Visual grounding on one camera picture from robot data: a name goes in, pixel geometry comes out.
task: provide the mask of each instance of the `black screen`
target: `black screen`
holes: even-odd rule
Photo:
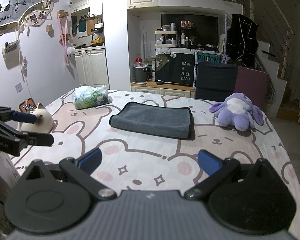
[[[193,14],[161,14],[161,25],[170,25],[171,22],[174,22],[179,35],[181,35],[181,21],[191,21],[196,26],[196,44],[202,44],[202,47],[207,43],[218,45],[218,17]]]

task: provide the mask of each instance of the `kitchen counter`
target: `kitchen counter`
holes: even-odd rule
[[[88,46],[88,47],[84,47],[82,49],[76,49],[75,52],[80,52],[80,51],[86,51],[86,50],[94,50],[94,49],[105,49],[105,46]]]

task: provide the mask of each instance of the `tissue box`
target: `tissue box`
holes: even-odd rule
[[[72,100],[76,110],[105,105],[109,103],[108,90],[105,85],[97,88],[82,86],[75,89]]]

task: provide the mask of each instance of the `black chair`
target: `black chair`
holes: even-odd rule
[[[223,102],[233,93],[237,74],[237,65],[199,61],[194,98]]]

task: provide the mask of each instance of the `pink lanyard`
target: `pink lanyard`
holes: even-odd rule
[[[63,37],[62,26],[61,26],[61,22],[60,22],[60,18],[59,17],[58,17],[58,23],[59,23],[59,31],[60,31],[60,37],[61,37],[61,41],[62,41],[62,46],[63,46],[63,50],[65,52],[64,58],[65,58],[66,66],[69,66],[68,55],[67,55],[67,47],[66,47],[68,17],[65,17],[65,18],[66,18],[66,25],[65,25],[65,35],[64,35],[64,37]]]

